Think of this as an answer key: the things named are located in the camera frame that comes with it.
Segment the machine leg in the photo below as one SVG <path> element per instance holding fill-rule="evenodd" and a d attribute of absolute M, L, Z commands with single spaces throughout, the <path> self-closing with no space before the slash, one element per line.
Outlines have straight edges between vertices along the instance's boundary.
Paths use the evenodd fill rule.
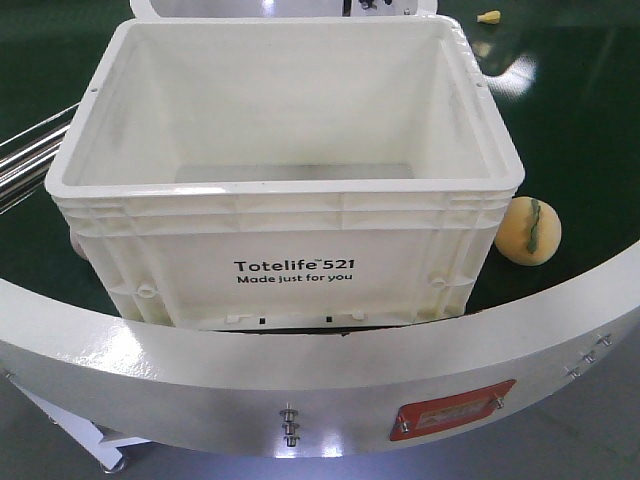
<path fill-rule="evenodd" d="M 120 450 L 118 450 L 118 447 L 149 441 L 144 438 L 126 436 L 118 432 L 108 432 L 105 434 L 86 418 L 67 412 L 25 390 L 14 382 L 12 383 L 24 393 L 29 400 L 40 407 L 53 423 L 66 431 L 86 451 L 93 455 L 93 457 L 100 462 L 102 471 L 106 474 L 121 472 L 127 465 L 127 459 Z"/>

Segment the foam ball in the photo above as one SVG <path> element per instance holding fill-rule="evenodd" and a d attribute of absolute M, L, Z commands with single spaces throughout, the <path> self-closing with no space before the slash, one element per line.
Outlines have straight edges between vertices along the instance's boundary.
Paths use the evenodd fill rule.
<path fill-rule="evenodd" d="M 560 218 L 549 204 L 531 197 L 517 197 L 507 208 L 495 245 L 512 262 L 535 266 L 556 253 L 561 238 Z"/>

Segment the metal rod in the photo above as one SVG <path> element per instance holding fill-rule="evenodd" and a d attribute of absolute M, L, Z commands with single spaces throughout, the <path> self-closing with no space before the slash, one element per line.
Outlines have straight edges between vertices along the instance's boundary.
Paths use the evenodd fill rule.
<path fill-rule="evenodd" d="M 48 150 L 51 145 L 60 144 L 67 130 L 69 130 L 69 123 L 70 122 L 64 123 L 28 143 L 21 149 L 10 153 L 4 158 L 0 158 L 0 179 L 3 178 L 7 172 L 11 173 L 15 169 L 19 169 L 22 163 L 29 161 L 34 155 L 39 155 L 42 151 Z"/>
<path fill-rule="evenodd" d="M 59 118 L 64 112 L 50 117 L 43 125 Z M 27 198 L 42 183 L 51 162 L 60 149 L 70 122 L 67 121 L 53 130 L 45 133 L 36 140 L 0 159 L 0 214 Z"/>
<path fill-rule="evenodd" d="M 76 108 L 78 108 L 78 105 L 80 105 L 80 103 L 75 103 L 73 105 L 71 105 L 70 107 L 65 108 L 64 110 L 62 110 L 61 112 L 55 113 L 53 115 L 51 115 L 49 118 L 46 118 L 45 120 L 41 121 L 40 123 L 37 123 L 35 125 L 33 125 L 32 127 L 27 128 L 26 130 L 18 133 L 17 135 L 14 135 L 13 137 L 9 138 L 8 140 L 5 140 L 4 142 L 0 143 L 0 148 L 4 147 L 5 145 L 10 144 L 11 142 L 17 140 L 20 137 L 23 137 L 24 135 L 26 135 L 29 132 L 32 132 L 33 130 L 35 130 L 36 128 L 42 127 L 48 123 L 51 123 L 55 120 L 57 120 L 58 118 L 62 117 L 63 115 L 75 110 Z"/>

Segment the green tape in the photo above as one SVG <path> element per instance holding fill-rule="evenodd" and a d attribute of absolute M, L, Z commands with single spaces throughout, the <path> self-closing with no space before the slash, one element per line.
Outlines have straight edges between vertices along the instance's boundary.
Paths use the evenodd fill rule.
<path fill-rule="evenodd" d="M 533 215 L 533 225 L 529 232 L 529 242 L 527 243 L 527 252 L 533 254 L 538 249 L 538 222 L 540 222 L 540 202 L 535 198 L 531 199 L 531 210 Z"/>

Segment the caster wheel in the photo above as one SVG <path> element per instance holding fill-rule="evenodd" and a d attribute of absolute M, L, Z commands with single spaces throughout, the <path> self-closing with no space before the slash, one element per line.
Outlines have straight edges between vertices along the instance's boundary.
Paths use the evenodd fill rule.
<path fill-rule="evenodd" d="M 100 464 L 100 466 L 102 467 L 102 471 L 106 475 L 114 475 L 116 473 L 120 473 L 125 468 L 127 468 L 128 463 L 129 463 L 129 460 L 127 459 L 127 457 L 122 457 L 120 461 L 113 466 L 113 468 L 107 468 L 102 464 Z"/>

